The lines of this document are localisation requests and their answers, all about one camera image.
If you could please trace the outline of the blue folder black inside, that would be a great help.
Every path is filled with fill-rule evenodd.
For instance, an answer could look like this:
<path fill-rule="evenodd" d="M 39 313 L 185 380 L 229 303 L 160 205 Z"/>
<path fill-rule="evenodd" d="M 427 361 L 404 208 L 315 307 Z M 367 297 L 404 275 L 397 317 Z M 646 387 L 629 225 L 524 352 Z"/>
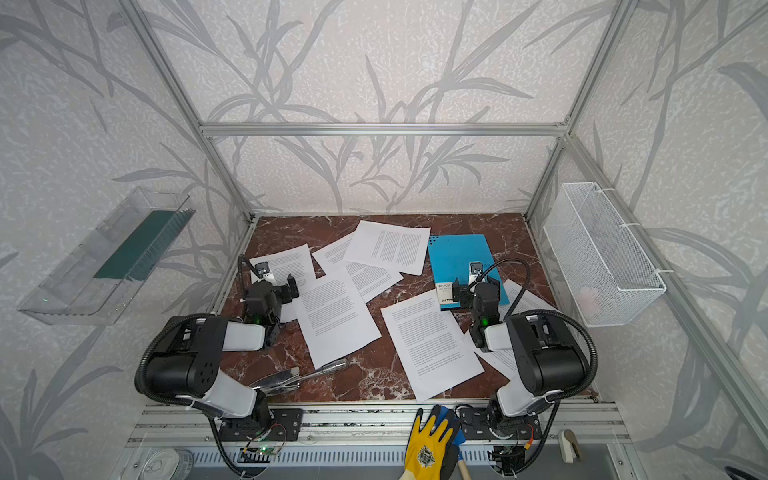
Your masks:
<path fill-rule="evenodd" d="M 452 284 L 470 283 L 470 264 L 480 262 L 489 267 L 494 259 L 486 238 L 482 234 L 431 235 L 428 255 L 441 310 L 459 309 L 453 301 Z"/>

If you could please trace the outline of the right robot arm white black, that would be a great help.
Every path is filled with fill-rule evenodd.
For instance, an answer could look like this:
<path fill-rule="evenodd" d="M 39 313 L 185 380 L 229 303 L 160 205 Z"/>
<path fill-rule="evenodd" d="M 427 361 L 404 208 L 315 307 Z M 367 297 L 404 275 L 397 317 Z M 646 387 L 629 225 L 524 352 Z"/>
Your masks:
<path fill-rule="evenodd" d="M 492 428 L 542 413 L 592 383 L 597 354 L 588 332 L 523 286 L 455 280 L 450 293 L 471 314 L 465 344 L 508 379 L 489 398 Z"/>

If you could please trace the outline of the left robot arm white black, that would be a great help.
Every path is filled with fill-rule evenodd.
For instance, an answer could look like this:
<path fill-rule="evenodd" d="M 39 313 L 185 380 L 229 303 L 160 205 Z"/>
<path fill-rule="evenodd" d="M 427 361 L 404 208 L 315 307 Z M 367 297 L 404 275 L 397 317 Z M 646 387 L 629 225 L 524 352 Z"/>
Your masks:
<path fill-rule="evenodd" d="M 266 395 L 220 368 L 222 354 L 273 346 L 281 329 L 282 306 L 299 297 L 292 275 L 274 285 L 262 279 L 245 290 L 246 316 L 197 313 L 171 318 L 150 342 L 137 367 L 134 386 L 149 399 L 195 408 L 208 418 L 245 419 L 266 428 L 272 414 Z"/>

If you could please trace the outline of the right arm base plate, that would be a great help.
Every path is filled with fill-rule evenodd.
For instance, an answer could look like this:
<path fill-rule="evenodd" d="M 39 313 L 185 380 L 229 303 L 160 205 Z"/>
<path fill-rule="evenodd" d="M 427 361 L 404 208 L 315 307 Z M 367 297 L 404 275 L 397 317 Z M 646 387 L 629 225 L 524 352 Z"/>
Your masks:
<path fill-rule="evenodd" d="M 528 442 L 540 440 L 542 425 L 536 415 L 509 417 L 489 407 L 475 407 L 460 404 L 455 413 L 461 421 L 464 438 L 467 441 Z"/>

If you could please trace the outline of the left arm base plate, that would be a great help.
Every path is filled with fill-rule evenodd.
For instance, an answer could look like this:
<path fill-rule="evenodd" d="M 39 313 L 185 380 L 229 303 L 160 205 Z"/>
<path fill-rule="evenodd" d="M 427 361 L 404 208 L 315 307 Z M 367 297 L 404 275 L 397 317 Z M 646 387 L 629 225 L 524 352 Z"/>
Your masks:
<path fill-rule="evenodd" d="M 276 408 L 271 417 L 260 422 L 250 418 L 223 419 L 218 433 L 223 442 L 298 440 L 304 411 L 301 408 Z"/>

